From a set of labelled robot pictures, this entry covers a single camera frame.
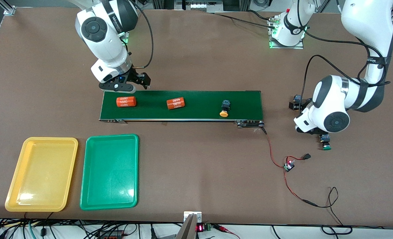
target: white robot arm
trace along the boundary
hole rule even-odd
[[[81,10],[91,8],[92,6],[100,3],[99,0],[67,0],[67,1],[81,8]]]
[[[75,29],[92,53],[98,58],[91,67],[104,91],[134,93],[136,88],[127,82],[150,85],[146,73],[133,69],[127,46],[120,35],[131,31],[137,24],[137,12],[129,0],[100,0],[101,3],[78,12]]]
[[[340,132],[350,124],[346,110],[368,112],[382,103],[393,50],[393,0],[346,0],[341,21],[345,29],[371,46],[364,78],[327,76],[316,86],[313,101],[294,119],[298,132],[318,128]]]
[[[313,0],[293,0],[289,12],[279,15],[280,23],[277,30],[272,33],[272,38],[284,46],[294,46],[300,42],[310,18],[315,12],[316,6]],[[303,25],[298,21],[298,14]]]

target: black cable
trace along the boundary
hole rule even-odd
[[[329,193],[329,195],[328,195],[328,202],[330,203],[330,205],[331,205],[331,192],[332,191],[330,191],[330,193]],[[341,220],[335,215],[335,213],[334,213],[334,211],[332,210],[332,206],[330,206],[330,211],[332,212],[332,214],[334,215],[334,217],[338,220],[338,222],[340,223],[340,225],[341,226],[343,226],[343,223],[341,222]]]
[[[376,229],[376,228],[385,229],[384,227],[370,227],[370,226],[356,226],[356,227],[367,227],[367,228],[371,228],[371,229]]]
[[[153,224],[150,224],[150,239],[158,239],[158,236],[156,236],[155,229],[153,228]]]
[[[109,224],[105,224],[104,223],[104,225],[102,227],[100,227],[99,229],[96,229],[93,232],[89,233],[89,235],[90,235],[90,237],[96,236],[96,238],[100,238],[100,233],[102,231],[106,230],[106,231],[110,232],[112,229],[115,228],[115,227],[113,227],[113,228],[110,229],[110,227],[115,226],[115,224],[117,224],[117,223],[118,223],[117,221],[110,221]]]
[[[300,23],[300,26],[302,27],[303,23],[301,23],[301,18],[300,18],[300,0],[297,1],[297,17],[298,17],[298,23]],[[304,32],[307,33],[307,35],[309,35],[310,37],[315,38],[315,39],[320,40],[320,41],[362,45],[364,47],[368,47],[369,49],[372,49],[373,51],[375,51],[378,54],[378,56],[383,57],[382,54],[379,52],[379,50],[377,50],[376,48],[374,48],[374,47],[372,47],[370,45],[367,45],[367,44],[364,44],[364,43],[361,43],[361,42],[328,40],[328,39],[323,39],[323,38],[318,38],[316,36],[313,36],[312,34],[307,32],[307,30],[304,30]]]
[[[344,77],[346,77],[348,80],[350,80],[351,82],[355,83],[356,85],[360,86],[360,83],[355,81],[354,79],[352,79],[351,77],[349,77],[347,74],[345,74],[344,72],[342,72],[338,67],[336,67],[332,62],[330,62],[328,59],[326,59],[325,57],[323,57],[322,55],[314,55],[309,59],[309,62],[307,62],[307,66],[306,66],[306,72],[304,73],[304,80],[303,80],[303,90],[301,91],[301,100],[299,103],[299,111],[301,113],[301,101],[303,99],[303,94],[304,94],[304,88],[306,87],[306,80],[307,80],[307,72],[309,70],[309,66],[310,66],[310,62],[312,62],[312,59],[314,59],[315,57],[320,57],[322,58],[324,61],[326,61],[328,64],[330,64],[330,66],[332,66],[336,71],[338,71],[340,74],[342,74]],[[384,67],[384,73],[386,74],[387,72],[387,67]],[[369,84],[369,86],[385,86],[388,85],[390,82],[386,81],[384,83],[377,83],[377,84]]]
[[[22,234],[24,235],[24,239],[26,239],[26,237],[25,237],[25,225],[26,225],[26,222],[24,222],[24,224],[22,225]]]
[[[106,222],[104,222],[103,225],[102,225],[102,227],[100,227],[100,228],[98,228],[98,229],[96,229],[96,230],[90,232],[90,233],[89,233],[88,235],[86,235],[83,239],[86,239],[86,238],[89,238],[89,239],[90,239],[92,236],[96,236],[97,234],[100,233],[100,231],[103,231],[103,230],[109,228],[110,226],[111,226],[111,225],[107,225]]]
[[[122,43],[124,43],[124,45],[125,45],[125,49],[126,49],[126,50],[127,50],[127,52],[128,52],[127,43],[125,43],[125,41],[124,41],[123,39],[121,39],[121,38],[120,38],[120,40],[122,41]]]
[[[122,226],[122,225],[117,225],[117,226],[115,226],[115,227],[113,227],[113,228],[107,230],[107,232],[109,232],[108,238],[110,238],[111,235],[112,235],[112,233],[114,233],[114,231],[116,231],[116,230],[117,230],[119,227],[121,227],[121,226]]]
[[[134,67],[134,69],[144,69],[149,66],[149,64],[152,62],[153,58],[153,33],[152,33],[152,27],[150,26],[149,19],[147,18],[146,14],[143,12],[142,8],[140,8],[134,1],[130,1],[137,9],[139,9],[140,12],[142,12],[142,15],[145,17],[147,25],[149,27],[149,32],[150,32],[150,40],[151,40],[151,45],[152,45],[152,50],[150,52],[150,58],[148,63],[145,66],[141,67]]]
[[[8,239],[12,239],[12,238],[13,238],[13,235],[15,234],[16,230],[17,230],[19,227],[20,227],[20,224],[17,224],[17,225],[15,226],[15,229],[13,230],[12,234],[9,236]]]
[[[332,191],[335,189],[335,191],[337,192],[337,197],[335,198],[335,200],[331,203],[331,200],[330,200],[330,196],[331,196],[331,193],[332,193]],[[329,199],[329,206],[319,206],[319,205],[317,205],[317,204],[315,204],[314,202],[311,202],[311,201],[309,201],[309,200],[306,200],[306,199],[301,199],[301,201],[303,201],[303,202],[305,202],[305,203],[307,203],[307,204],[309,204],[309,205],[311,205],[311,206],[313,206],[313,207],[319,207],[319,208],[330,208],[330,207],[332,207],[334,204],[335,204],[335,202],[338,200],[338,190],[337,190],[337,188],[336,187],[332,187],[331,189],[330,189],[330,192],[329,192],[329,194],[328,194],[328,199]]]
[[[275,233],[275,236],[277,237],[277,239],[281,239],[278,235],[277,235],[277,232],[276,232],[276,230],[275,230],[275,227],[272,225],[272,229],[273,229],[273,232]]]
[[[133,234],[133,233],[136,232],[136,230],[137,230],[137,224],[134,224],[134,225],[136,226],[136,228],[134,229],[134,231],[132,231],[130,234],[127,234],[127,235],[125,235],[125,236],[129,236],[129,235],[131,235],[131,234]]]
[[[87,232],[87,230],[84,228],[83,223],[81,222],[81,220],[78,220],[80,222],[81,228],[84,230],[84,232],[86,233],[86,235],[89,235],[89,233]]]
[[[42,237],[43,239],[44,239],[44,236],[46,235],[46,234],[43,234],[43,231],[46,233],[46,229],[44,228],[44,225],[46,224],[47,220],[49,219],[50,216],[52,216],[53,213],[54,213],[54,212],[51,212],[51,213],[49,214],[49,216],[47,216],[46,220],[44,220],[44,222],[43,222],[43,228],[42,228],[41,231],[40,231],[40,235],[42,235],[41,237]]]
[[[50,224],[49,224],[49,228],[50,228],[50,231],[52,232],[52,236],[53,236],[53,238],[54,238],[54,239],[57,239],[57,238],[56,238],[56,236],[55,236],[55,233],[53,233],[53,230],[52,230],[52,225],[50,225]]]
[[[242,19],[239,19],[239,18],[234,18],[234,17],[230,17],[230,16],[226,16],[226,15],[221,15],[221,14],[214,14],[214,15],[222,16],[222,17],[225,17],[225,18],[230,18],[230,19],[237,20],[237,21],[241,21],[243,23],[253,24],[253,25],[256,25],[256,26],[262,26],[262,27],[267,27],[267,28],[271,28],[271,29],[275,28],[274,26],[268,26],[268,25],[263,25],[263,24],[259,24],[259,23],[253,23],[253,22],[250,22],[250,21],[246,21],[246,20],[242,20]]]
[[[339,2],[339,0],[336,0],[336,2],[337,2],[337,8],[338,8],[338,11],[340,12],[340,14],[342,14],[342,13],[343,13],[343,11],[341,10],[341,6],[340,6],[340,2]]]
[[[303,26],[303,23],[301,22],[301,18],[300,18],[300,0],[297,1],[297,16],[298,16],[298,23],[300,23],[300,26]],[[324,41],[324,42],[334,42],[334,43],[346,43],[346,44],[362,45],[362,46],[364,46],[365,48],[369,48],[369,49],[373,50],[375,53],[378,54],[379,57],[383,57],[382,54],[379,52],[378,49],[376,49],[375,47],[372,47],[372,46],[370,46],[370,45],[365,44],[365,43],[362,42],[360,39],[358,39],[360,42],[339,41],[339,40],[328,40],[328,39],[319,38],[319,37],[317,37],[317,36],[314,36],[314,35],[310,34],[309,32],[307,32],[307,29],[304,29],[304,32],[305,32],[308,36],[310,36],[310,37],[312,37],[312,38],[315,38],[315,39],[317,39],[317,40],[320,40],[320,41]],[[357,79],[358,79],[358,80],[360,80],[360,74],[361,74],[362,71],[366,68],[367,65],[368,65],[368,63],[366,62],[365,66],[362,68],[362,70],[360,70],[359,74],[357,75]],[[382,77],[381,77],[381,80],[380,80],[378,83],[369,84],[368,87],[385,86],[385,85],[388,85],[388,84],[390,83],[389,81],[384,82],[384,83],[381,83],[381,82],[385,79],[385,77],[386,77],[386,75],[387,75],[387,74],[386,74],[386,73],[387,73],[387,70],[388,70],[388,65],[385,65],[385,66],[384,66],[384,70],[383,70],[383,75],[382,75]],[[357,85],[360,85],[360,83],[357,83],[356,81],[352,80],[350,77],[348,77],[348,76],[345,76],[345,77],[347,77],[347,78],[348,78],[349,80],[351,80],[353,83],[356,83]]]
[[[326,231],[325,231],[325,227],[328,227],[328,228],[332,231],[332,233],[326,232]],[[335,231],[331,226],[329,226],[329,225],[322,225],[322,226],[321,226],[321,230],[322,230],[323,233],[325,233],[325,234],[327,234],[327,235],[329,235],[329,236],[335,236],[336,239],[339,239],[339,238],[338,238],[339,235],[342,235],[342,236],[344,236],[344,235],[349,235],[349,234],[351,234],[351,233],[353,232],[353,227],[344,226],[343,228],[348,228],[348,229],[350,229],[350,231],[341,233],[341,232],[336,232],[336,231]]]
[[[263,20],[266,20],[266,21],[268,21],[270,18],[272,18],[272,17],[265,18],[265,17],[263,17],[262,15],[259,15],[258,12],[254,11],[254,10],[247,10],[247,12],[252,12],[252,13],[254,13],[255,15],[257,15],[257,17],[259,17],[259,18],[261,18],[261,19],[263,19]]]

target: orange cylinder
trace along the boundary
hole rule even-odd
[[[117,100],[118,107],[133,107],[136,106],[136,98],[134,96],[128,97],[118,97]]]
[[[183,97],[167,100],[167,107],[169,110],[184,107]]]

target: tabletop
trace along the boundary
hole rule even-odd
[[[98,121],[103,92],[90,71],[96,58],[75,32],[78,10],[18,8],[1,25],[0,217],[23,217],[4,208],[22,143],[31,136],[59,136],[74,137],[79,146],[67,206],[52,218],[181,221],[184,211],[197,210],[203,220],[218,223],[337,224],[327,209],[305,204],[288,191],[260,129],[218,122]],[[366,60],[363,47],[307,37],[303,50],[270,49],[267,30],[260,26],[199,11],[146,12],[155,41],[153,61],[145,69],[151,90],[261,91],[276,160],[312,156],[287,174],[293,191],[325,205],[328,187],[336,186],[339,199],[333,209],[344,224],[393,226],[393,59],[383,103],[368,113],[350,111],[350,126],[331,135],[331,151],[322,151],[317,136],[294,130],[297,112],[288,109],[288,102],[301,92],[312,55],[322,54],[356,76]],[[252,13],[228,14],[265,24]],[[318,37],[355,40],[338,14],[314,14],[310,26]],[[129,50],[134,65],[149,59],[150,36],[142,16],[131,31]],[[329,74],[337,73],[313,60],[307,96]],[[140,138],[136,207],[82,211],[86,139],[122,133]]]

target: power cable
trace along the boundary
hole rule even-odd
[[[318,207],[318,208],[329,208],[329,209],[332,209],[332,206],[336,203],[336,201],[338,200],[338,197],[339,197],[338,189],[337,189],[336,187],[332,187],[332,188],[330,189],[330,191],[329,191],[329,193],[328,193],[328,202],[329,202],[329,205],[327,205],[327,206],[319,206],[319,205],[317,205],[317,204],[315,204],[315,203],[313,203],[313,202],[311,202],[311,201],[309,201],[309,200],[306,200],[306,199],[303,199],[303,198],[299,197],[299,196],[290,188],[290,186],[288,185],[288,181],[286,180],[286,170],[285,170],[282,166],[280,166],[280,165],[275,161],[275,159],[274,159],[274,157],[273,157],[273,153],[272,153],[272,152],[273,152],[272,143],[271,143],[271,140],[270,140],[270,137],[269,137],[267,131],[266,131],[263,127],[262,127],[262,130],[263,130],[263,132],[265,133],[265,135],[267,136],[267,140],[268,140],[268,142],[269,142],[270,159],[272,160],[272,162],[273,162],[277,167],[280,167],[280,168],[283,170],[283,180],[285,181],[286,188],[288,188],[289,192],[290,192],[292,195],[294,195],[294,197],[296,197],[297,199],[299,199],[300,201],[302,201],[302,202],[304,202],[304,203],[307,203],[307,204],[309,204],[309,205],[311,205],[311,206]],[[287,157],[286,157],[286,160],[288,160],[289,157],[292,157],[293,159],[296,159],[296,160],[303,160],[303,159],[304,159],[304,157],[303,157],[303,158],[297,158],[297,157],[294,157],[294,156],[287,156]],[[335,198],[333,201],[331,201],[331,194],[332,194],[332,192],[333,192],[334,190],[335,190],[335,192],[337,193],[337,196],[336,196],[336,198]],[[340,223],[340,225],[343,225],[343,224],[341,223],[340,219],[339,219],[339,218],[336,216],[336,214],[333,212],[333,210],[332,210],[331,212],[333,213],[333,215],[334,215],[334,217],[336,218],[336,220]]]
[[[301,22],[301,18],[300,18],[300,0],[297,1],[297,17],[298,17],[298,23],[300,23],[300,26],[303,26],[303,23]],[[362,46],[365,47],[365,48],[369,48],[369,49],[373,50],[375,53],[378,54],[379,57],[383,57],[382,54],[379,52],[378,49],[376,49],[375,47],[372,47],[372,46],[370,46],[370,45],[365,44],[365,43],[362,42],[360,39],[358,39],[360,42],[339,41],[339,40],[328,40],[328,39],[319,38],[319,37],[317,37],[317,36],[312,35],[311,33],[309,33],[309,32],[307,31],[307,29],[304,29],[304,32],[305,32],[308,36],[310,36],[310,37],[312,37],[312,38],[314,38],[314,39],[320,40],[320,41],[334,42],[334,43],[346,43],[346,44],[354,44],[354,45],[362,45]],[[329,61],[327,61],[327,62],[328,62],[331,66],[333,66],[337,71],[339,71],[343,76],[345,76],[348,80],[350,80],[351,82],[353,82],[353,83],[355,83],[356,85],[359,85],[359,86],[360,86],[360,82],[357,82],[357,81],[353,80],[351,77],[349,77],[348,75],[344,74],[341,70],[339,70],[338,68],[336,68],[336,67],[335,67],[333,64],[331,64]],[[363,66],[363,68],[359,71],[359,74],[357,75],[357,79],[358,79],[359,81],[360,81],[360,74],[366,69],[367,66],[368,66],[368,63],[366,62],[365,65]],[[383,70],[383,74],[382,74],[381,79],[380,79],[377,83],[375,83],[375,84],[368,84],[368,87],[385,86],[385,85],[388,85],[389,83],[391,83],[391,82],[389,82],[389,81],[383,82],[383,81],[385,80],[386,75],[387,75],[387,71],[388,71],[388,65],[385,65],[385,66],[384,66],[384,70]]]
[[[355,83],[355,84],[357,84],[357,85],[360,85],[359,82],[357,82],[357,81],[355,81],[353,78],[349,77],[347,74],[345,74],[343,71],[341,71],[338,67],[336,67],[332,62],[330,62],[330,61],[329,61],[328,59],[326,59],[324,56],[317,54],[317,55],[312,56],[312,57],[309,59],[309,62],[307,62],[306,71],[305,71],[305,73],[304,73],[304,79],[303,79],[303,89],[302,89],[302,91],[301,91],[301,99],[303,99],[304,88],[306,87],[307,72],[308,72],[308,70],[309,70],[310,62],[312,62],[312,60],[313,60],[315,57],[319,57],[319,58],[323,59],[323,60],[326,61],[328,64],[330,64],[330,66],[332,66],[336,71],[338,71],[340,74],[342,74],[344,77],[346,77],[348,80],[350,80],[351,82],[353,82],[353,83]],[[384,86],[384,85],[388,85],[389,83],[390,83],[389,81],[386,81],[386,82],[380,83],[380,84],[369,84],[369,86]],[[298,105],[299,105],[299,111],[300,111],[300,113],[301,113],[301,100],[300,100],[300,102],[299,102]]]
[[[272,18],[272,17],[265,18],[265,17],[263,17],[262,15],[258,14],[258,12],[254,11],[254,10],[247,10],[247,12],[252,12],[252,13],[254,13],[257,17],[259,17],[259,18],[261,18],[261,19],[263,19],[263,20],[266,20],[266,21],[268,21],[270,18]]]
[[[277,235],[277,232],[276,232],[276,230],[275,230],[275,226],[272,225],[272,229],[273,229],[273,232],[275,233],[275,236],[277,237],[277,239],[281,239],[281,238]]]
[[[214,14],[214,15],[222,16],[222,17],[225,17],[225,18],[230,18],[230,19],[237,20],[237,21],[240,21],[240,22],[243,22],[243,23],[253,24],[253,25],[256,25],[256,26],[267,27],[267,28],[270,28],[270,29],[274,29],[275,28],[274,26],[268,26],[268,25],[263,25],[263,24],[259,24],[259,23],[253,23],[253,22],[250,22],[250,21],[246,21],[246,20],[242,20],[242,19],[239,19],[239,18],[234,18],[234,17],[222,15],[222,14]]]
[[[152,47],[152,50],[151,50],[151,52],[150,52],[149,61],[148,61],[148,63],[147,63],[146,65],[144,65],[144,66],[133,67],[134,69],[144,69],[144,68],[146,68],[146,67],[149,66],[149,64],[152,62],[152,58],[153,58],[153,33],[152,33],[152,27],[150,26],[149,19],[147,18],[146,14],[143,12],[143,9],[142,9],[141,7],[139,7],[134,1],[130,1],[130,2],[131,2],[135,7],[137,7],[137,9],[139,9],[140,12],[142,12],[142,15],[145,17],[146,22],[147,22],[147,25],[148,25],[148,27],[149,27],[150,40],[151,40],[151,47]]]

